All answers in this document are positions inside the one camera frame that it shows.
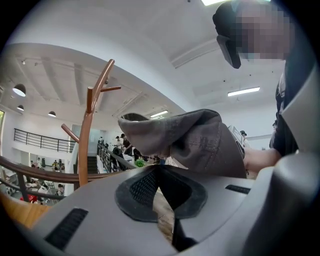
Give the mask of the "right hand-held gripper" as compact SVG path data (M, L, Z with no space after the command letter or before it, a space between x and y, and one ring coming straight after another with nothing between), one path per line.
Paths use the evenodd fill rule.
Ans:
M244 146L244 138L242 134L238 131L238 129L234 125L228 126L229 131L231 132L238 148L241 153L242 159L245 158L245 146Z

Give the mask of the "person's right forearm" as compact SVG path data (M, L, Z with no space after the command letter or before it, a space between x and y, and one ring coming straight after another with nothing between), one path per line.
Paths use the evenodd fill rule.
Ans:
M244 149L243 163L247 171L257 174L264 168L275 166L281 158L281 154L274 148L257 150L247 147Z

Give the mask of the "wooden table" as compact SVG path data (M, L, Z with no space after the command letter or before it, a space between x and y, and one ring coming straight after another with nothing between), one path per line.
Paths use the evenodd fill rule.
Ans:
M31 229L52 207L9 197L0 192L0 202L8 216Z

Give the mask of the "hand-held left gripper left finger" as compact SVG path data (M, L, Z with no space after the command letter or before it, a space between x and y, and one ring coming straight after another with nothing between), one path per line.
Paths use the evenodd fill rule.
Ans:
M174 256L177 250L166 240L158 225L140 222L124 214L116 204L115 192L125 180L141 173L123 171L78 188L55 204L31 228L37 242L46 238L73 210L87 215L63 250L47 244L56 254L69 256Z

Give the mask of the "black balcony railing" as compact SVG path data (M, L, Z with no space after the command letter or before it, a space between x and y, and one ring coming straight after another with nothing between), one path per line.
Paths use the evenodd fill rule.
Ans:
M63 153L72 153L76 145L73 140L44 136L17 128L14 129L13 140L25 145Z

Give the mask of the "grey baseball cap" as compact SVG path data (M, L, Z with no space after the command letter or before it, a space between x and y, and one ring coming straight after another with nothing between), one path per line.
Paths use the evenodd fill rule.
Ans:
M119 118L118 125L143 156L171 157L197 173L247 177L244 149L214 110L163 119Z

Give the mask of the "railing with wooden handrail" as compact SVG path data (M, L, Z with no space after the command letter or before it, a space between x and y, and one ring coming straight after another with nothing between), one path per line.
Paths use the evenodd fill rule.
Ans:
M122 171L121 167L124 167L126 171L137 168L137 166L121 158L120 156L112 153L112 151L108 150L105 146L103 146L100 143L97 146L97 153L97 156L100 157L100 159L102 160L102 169L106 170L106 172L90 173L89 169L87 169L84 172L86 180L81 179L81 175L79 173L61 173L37 169L23 164L14 163L9 159L0 156L0 167L6 168L16 173L18 178L18 185L14 185L10 182L7 182L2 178L0 178L0 182L4 183L8 187L12 187L15 190L20 191L22 194L22 198L25 202L29 201L28 195L34 195L41 198L54 199L60 201L64 198L63 196L47 194L44 192L36 192L27 189L26 184L24 182L24 177L35 178L42 181L49 181L61 184L73 184L74 187L77 189L89 182L93 182L98 179L118 174Z

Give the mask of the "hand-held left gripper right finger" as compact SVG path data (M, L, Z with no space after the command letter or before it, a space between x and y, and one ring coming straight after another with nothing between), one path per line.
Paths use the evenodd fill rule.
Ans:
M240 207L254 180L199 174L173 166L159 167L159 188L172 209L172 241L160 236L160 252L178 252L198 244Z

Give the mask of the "dark staircase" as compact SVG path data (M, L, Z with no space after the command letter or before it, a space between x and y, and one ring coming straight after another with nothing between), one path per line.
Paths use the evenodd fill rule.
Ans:
M96 156L88 156L87 157L87 172L89 174L98 174L98 163Z

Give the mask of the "wooden pole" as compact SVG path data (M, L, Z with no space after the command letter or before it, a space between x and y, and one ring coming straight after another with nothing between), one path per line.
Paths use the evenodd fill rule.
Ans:
M101 93L120 90L121 86L105 87L110 71L115 64L114 59L110 59L103 71L101 72L94 87L89 86L86 93L86 109L81 124L80 135L77 137L64 123L61 128L78 144L78 179L79 185L83 186L88 183L88 146L90 129L93 116Z

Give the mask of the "person's black sweater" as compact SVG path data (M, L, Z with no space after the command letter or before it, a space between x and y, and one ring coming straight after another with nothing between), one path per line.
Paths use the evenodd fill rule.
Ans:
M298 149L298 145L282 117L282 112L304 85L315 61L316 57L311 48L305 50L294 48L285 61L284 72L277 84L275 91L277 128L275 130L273 148L283 157L294 153Z

